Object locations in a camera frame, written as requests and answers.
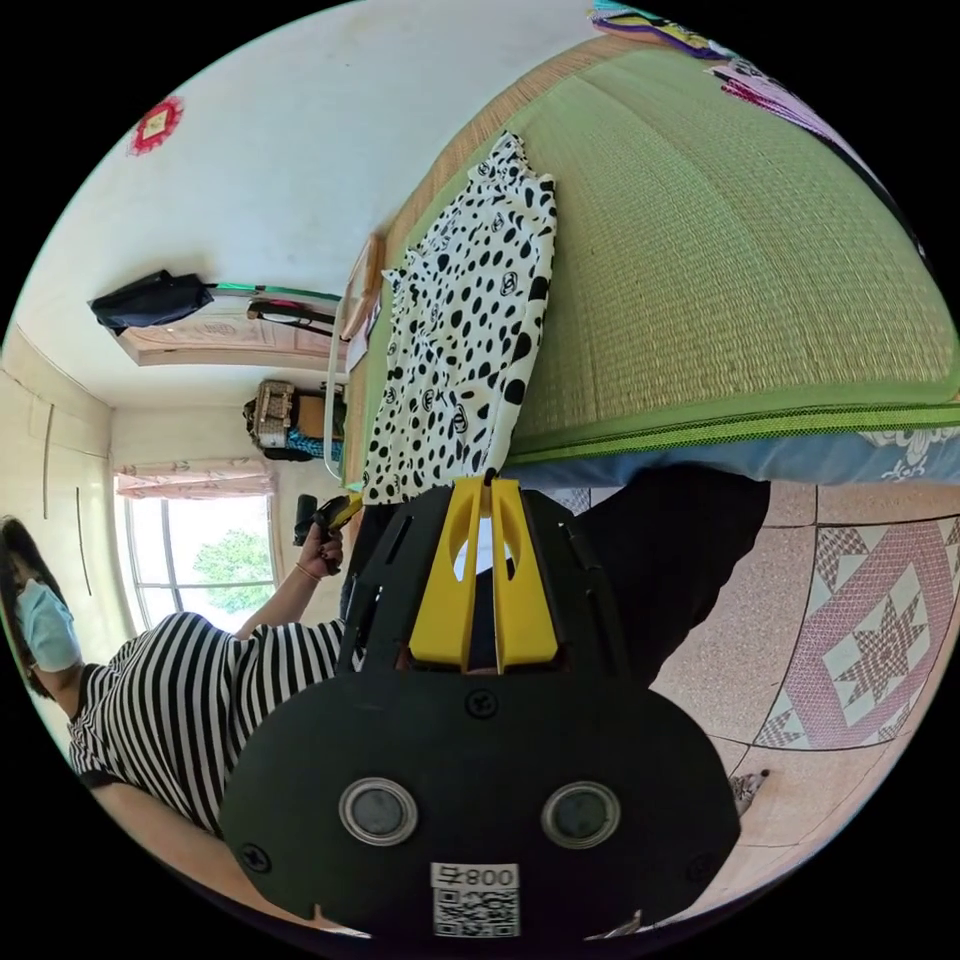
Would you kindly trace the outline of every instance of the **face mask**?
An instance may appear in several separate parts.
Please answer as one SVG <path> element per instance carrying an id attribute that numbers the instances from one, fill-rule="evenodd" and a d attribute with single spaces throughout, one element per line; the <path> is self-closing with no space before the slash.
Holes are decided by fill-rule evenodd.
<path id="1" fill-rule="evenodd" d="M 73 617 L 46 584 L 27 581 L 17 598 L 17 619 L 36 665 L 45 673 L 58 673 L 80 662 Z"/>

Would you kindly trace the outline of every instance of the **storage box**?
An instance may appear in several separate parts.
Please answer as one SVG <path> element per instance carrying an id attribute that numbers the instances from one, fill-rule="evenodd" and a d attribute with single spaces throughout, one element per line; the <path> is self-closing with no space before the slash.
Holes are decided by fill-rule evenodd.
<path id="1" fill-rule="evenodd" d="M 326 401 L 323 397 L 305 397 L 299 396 L 299 413 L 297 415 L 296 427 L 305 437 L 313 437 L 316 440 L 323 439 L 323 417 L 326 411 Z M 336 417 L 334 418 L 333 436 L 331 440 L 342 440 L 343 433 L 336 427 Z"/>

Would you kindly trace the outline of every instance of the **black hair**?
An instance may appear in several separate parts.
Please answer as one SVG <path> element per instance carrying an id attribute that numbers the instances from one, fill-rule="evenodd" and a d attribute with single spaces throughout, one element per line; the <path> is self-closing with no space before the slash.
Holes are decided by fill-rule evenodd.
<path id="1" fill-rule="evenodd" d="M 36 572 L 40 579 L 56 594 L 60 602 L 66 606 L 63 592 L 50 568 L 43 562 L 40 550 L 27 528 L 16 517 L 4 517 L 0 521 L 0 603 L 3 604 L 3 613 L 6 624 L 9 625 L 11 636 L 8 638 L 13 647 L 14 655 L 20 661 L 30 689 L 44 700 L 52 700 L 53 696 L 34 676 L 29 668 L 33 665 L 33 655 L 27 646 L 27 641 L 20 629 L 17 618 L 17 597 L 20 595 L 17 582 L 17 569 L 14 557 L 19 557 L 31 570 Z"/>

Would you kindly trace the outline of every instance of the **star pattern tile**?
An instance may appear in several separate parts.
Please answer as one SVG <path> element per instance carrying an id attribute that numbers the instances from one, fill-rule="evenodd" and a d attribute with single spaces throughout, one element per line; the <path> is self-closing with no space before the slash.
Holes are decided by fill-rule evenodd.
<path id="1" fill-rule="evenodd" d="M 836 750 L 898 735 L 960 588 L 960 517 L 822 527 L 807 613 L 754 743 Z"/>

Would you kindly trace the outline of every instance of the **striped shirt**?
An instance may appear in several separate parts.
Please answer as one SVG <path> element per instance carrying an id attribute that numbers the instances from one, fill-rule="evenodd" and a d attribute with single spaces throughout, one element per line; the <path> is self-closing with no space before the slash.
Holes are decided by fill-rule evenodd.
<path id="1" fill-rule="evenodd" d="M 130 784 L 220 836 L 244 745 L 273 709 L 333 676 L 343 629 L 292 623 L 238 640 L 197 614 L 167 617 L 84 669 L 70 763 L 91 789 Z"/>

